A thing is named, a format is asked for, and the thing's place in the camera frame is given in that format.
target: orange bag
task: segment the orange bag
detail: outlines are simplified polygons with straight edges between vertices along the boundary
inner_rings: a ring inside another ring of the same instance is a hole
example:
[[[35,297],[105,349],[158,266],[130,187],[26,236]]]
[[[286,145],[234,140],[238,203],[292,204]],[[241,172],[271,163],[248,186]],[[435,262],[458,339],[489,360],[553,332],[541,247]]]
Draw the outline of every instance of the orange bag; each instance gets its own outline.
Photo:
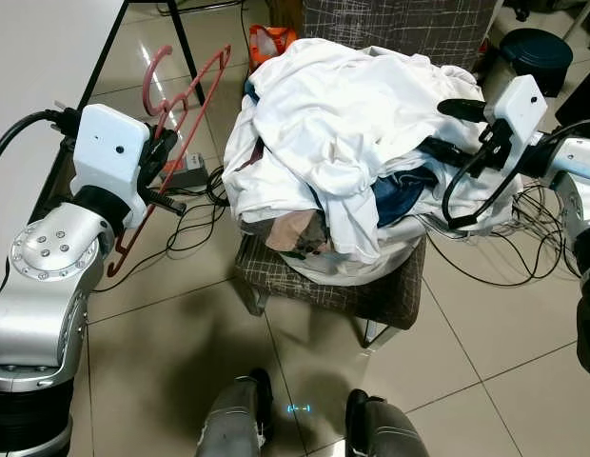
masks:
[[[286,51],[297,39],[295,30],[286,27],[250,26],[250,70]]]

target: chair leg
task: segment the chair leg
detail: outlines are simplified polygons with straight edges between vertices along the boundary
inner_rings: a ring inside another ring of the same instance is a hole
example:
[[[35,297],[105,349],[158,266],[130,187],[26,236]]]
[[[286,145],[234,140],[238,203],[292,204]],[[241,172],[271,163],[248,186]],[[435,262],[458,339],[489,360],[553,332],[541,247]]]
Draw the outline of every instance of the chair leg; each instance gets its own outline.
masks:
[[[238,295],[240,295],[240,298],[245,303],[248,312],[253,316],[263,315],[266,310],[269,293],[255,288],[242,279],[236,279],[234,284],[236,292],[238,292]]]
[[[399,332],[396,327],[386,326],[381,331],[378,331],[379,324],[375,321],[367,319],[367,324],[364,329],[363,348],[366,352],[375,352],[381,348],[390,338]]]

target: white table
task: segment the white table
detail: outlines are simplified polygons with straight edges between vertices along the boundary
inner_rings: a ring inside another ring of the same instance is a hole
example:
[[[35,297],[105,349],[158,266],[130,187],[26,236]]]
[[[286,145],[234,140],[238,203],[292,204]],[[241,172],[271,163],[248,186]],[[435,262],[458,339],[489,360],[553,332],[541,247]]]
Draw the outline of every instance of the white table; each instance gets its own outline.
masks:
[[[0,136],[54,100],[76,107],[122,0],[0,2]],[[38,123],[0,160],[0,285],[11,240],[27,223],[62,136]]]

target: clothing pile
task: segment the clothing pile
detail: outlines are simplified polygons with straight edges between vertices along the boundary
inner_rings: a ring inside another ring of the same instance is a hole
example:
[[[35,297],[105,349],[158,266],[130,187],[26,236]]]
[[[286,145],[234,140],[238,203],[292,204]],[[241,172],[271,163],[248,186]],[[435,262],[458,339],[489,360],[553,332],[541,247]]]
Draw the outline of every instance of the clothing pile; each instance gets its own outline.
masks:
[[[475,153],[484,124],[443,115],[447,98],[482,100],[474,77],[427,57],[322,39],[295,41],[248,79],[226,146],[232,216],[310,280],[365,284],[397,268],[426,224],[444,229],[441,201],[458,171],[417,149],[428,136]],[[503,176],[464,177],[450,200],[473,212]],[[515,180],[480,218],[511,217]]]

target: laundry heap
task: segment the laundry heap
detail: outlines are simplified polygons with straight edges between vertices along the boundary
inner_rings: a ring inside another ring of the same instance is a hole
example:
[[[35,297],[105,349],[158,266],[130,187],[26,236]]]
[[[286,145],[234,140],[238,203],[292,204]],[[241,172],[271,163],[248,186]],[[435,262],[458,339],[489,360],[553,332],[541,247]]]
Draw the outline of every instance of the laundry heap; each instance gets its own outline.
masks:
[[[232,216],[312,281],[359,285],[397,268],[444,229],[443,193],[458,169],[417,149],[427,136],[475,153],[484,124],[443,115],[447,98],[482,100],[467,71],[427,57],[323,39],[295,41],[248,79],[229,136],[223,181]],[[453,216],[473,212],[502,181],[466,176]],[[478,231],[511,217],[515,180]]]

